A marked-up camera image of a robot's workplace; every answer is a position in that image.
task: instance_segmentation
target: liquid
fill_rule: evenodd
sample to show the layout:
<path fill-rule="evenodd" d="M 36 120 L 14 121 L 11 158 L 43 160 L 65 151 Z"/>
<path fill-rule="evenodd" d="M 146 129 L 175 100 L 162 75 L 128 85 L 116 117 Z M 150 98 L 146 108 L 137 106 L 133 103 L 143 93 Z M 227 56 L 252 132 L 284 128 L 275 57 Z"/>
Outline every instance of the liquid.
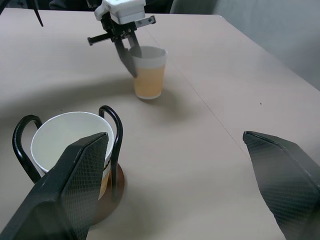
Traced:
<path fill-rule="evenodd" d="M 165 67 L 137 68 L 138 77 L 134 79 L 134 90 L 138 97 L 152 99 L 160 96 L 163 88 Z"/>

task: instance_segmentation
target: tabletop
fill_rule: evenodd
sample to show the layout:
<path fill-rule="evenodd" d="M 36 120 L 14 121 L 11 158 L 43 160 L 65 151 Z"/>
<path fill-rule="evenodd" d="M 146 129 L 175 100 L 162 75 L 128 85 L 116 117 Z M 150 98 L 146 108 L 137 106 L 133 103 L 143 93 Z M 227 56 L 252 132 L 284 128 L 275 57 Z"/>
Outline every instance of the tabletop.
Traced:
<path fill-rule="evenodd" d="M 315 88 L 221 16 L 159 14 L 137 37 L 168 50 L 164 89 L 141 101 L 113 43 L 89 46 L 87 37 L 104 33 L 92 12 L 40 15 L 44 27 L 31 10 L 0 16 L 0 230 L 33 186 L 12 151 L 17 122 L 109 105 L 124 127 L 119 163 L 127 188 L 88 240 L 285 239 L 242 134 L 276 135 L 317 158 Z M 31 125 L 23 135 L 26 150 L 35 131 Z"/>

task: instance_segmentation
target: beige table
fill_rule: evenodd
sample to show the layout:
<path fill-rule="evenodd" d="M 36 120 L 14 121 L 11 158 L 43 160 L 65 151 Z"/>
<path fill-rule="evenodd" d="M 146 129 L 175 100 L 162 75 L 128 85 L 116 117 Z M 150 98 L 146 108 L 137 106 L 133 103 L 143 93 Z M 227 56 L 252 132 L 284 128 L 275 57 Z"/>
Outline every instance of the beige table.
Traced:
<path fill-rule="evenodd" d="M 157 15 L 137 31 L 169 52 L 162 96 L 135 97 L 131 76 L 91 12 L 0 16 L 0 230 L 33 184 L 11 137 L 27 114 L 43 121 L 113 107 L 124 126 L 119 162 L 127 190 L 89 240 L 284 240 L 255 180 L 244 130 L 319 155 L 320 93 L 220 16 Z M 35 132 L 29 126 L 23 143 Z"/>

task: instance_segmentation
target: paper cup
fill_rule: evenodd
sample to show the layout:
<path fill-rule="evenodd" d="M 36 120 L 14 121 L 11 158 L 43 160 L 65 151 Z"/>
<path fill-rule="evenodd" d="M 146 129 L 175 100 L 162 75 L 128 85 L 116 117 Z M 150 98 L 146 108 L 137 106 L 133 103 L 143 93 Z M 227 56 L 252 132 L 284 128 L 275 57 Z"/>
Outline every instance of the paper cup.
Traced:
<path fill-rule="evenodd" d="M 114 133 L 102 117 L 89 112 L 69 112 L 45 122 L 35 133 L 31 142 L 31 155 L 45 174 L 53 168 L 64 150 L 79 139 L 97 133 L 108 134 L 104 171 L 99 199 L 105 193 L 110 173 L 110 156 L 114 146 Z"/>

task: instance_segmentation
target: black metal cup holder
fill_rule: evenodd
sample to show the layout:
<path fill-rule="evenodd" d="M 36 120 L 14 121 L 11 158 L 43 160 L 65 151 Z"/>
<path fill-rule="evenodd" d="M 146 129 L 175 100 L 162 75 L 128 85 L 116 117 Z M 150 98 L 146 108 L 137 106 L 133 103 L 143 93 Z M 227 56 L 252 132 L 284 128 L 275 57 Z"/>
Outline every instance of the black metal cup holder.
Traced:
<path fill-rule="evenodd" d="M 114 139 L 114 144 L 110 156 L 110 164 L 111 164 L 111 186 L 112 186 L 112 199 L 116 200 L 118 198 L 117 193 L 117 165 L 118 165 L 118 158 L 120 153 L 120 148 L 122 144 L 124 129 L 120 117 L 118 114 L 109 106 L 102 106 L 99 108 L 99 116 L 105 118 L 105 112 L 108 113 L 115 122 L 116 126 L 116 136 Z M 42 121 L 38 116 L 35 115 L 27 115 L 23 117 L 17 126 L 14 129 L 13 136 L 12 136 L 12 147 L 15 156 L 19 160 L 20 164 L 22 165 L 25 172 L 28 174 L 29 178 L 36 183 L 38 180 L 41 179 L 41 175 L 34 166 L 33 162 L 30 160 L 26 152 L 22 147 L 22 135 L 26 128 L 26 126 L 30 123 L 34 122 L 37 129 L 42 126 Z"/>

